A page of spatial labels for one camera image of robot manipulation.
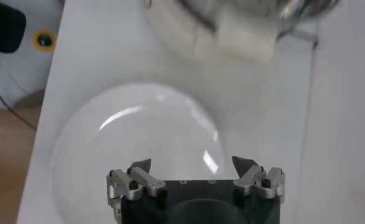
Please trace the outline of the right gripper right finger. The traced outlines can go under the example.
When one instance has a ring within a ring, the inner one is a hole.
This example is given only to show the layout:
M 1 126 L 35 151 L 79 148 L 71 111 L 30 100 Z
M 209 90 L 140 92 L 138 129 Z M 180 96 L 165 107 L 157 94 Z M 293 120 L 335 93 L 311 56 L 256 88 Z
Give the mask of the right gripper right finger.
M 278 197 L 285 199 L 285 173 L 279 167 L 270 168 L 266 172 L 252 159 L 239 156 L 232 156 L 232 163 L 239 176 L 233 180 L 233 185 L 239 189 L 244 196 L 257 194 L 262 199 L 274 199 Z

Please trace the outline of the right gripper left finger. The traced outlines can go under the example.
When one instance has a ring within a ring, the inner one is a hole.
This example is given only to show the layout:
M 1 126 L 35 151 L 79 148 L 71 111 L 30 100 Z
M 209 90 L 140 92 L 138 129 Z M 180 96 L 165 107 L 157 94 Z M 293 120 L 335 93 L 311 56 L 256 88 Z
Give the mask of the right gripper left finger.
M 106 176 L 107 201 L 111 207 L 117 207 L 122 197 L 136 201 L 144 192 L 150 197 L 166 198 L 166 182 L 149 174 L 152 160 L 145 159 L 133 162 L 127 171 L 115 169 Z

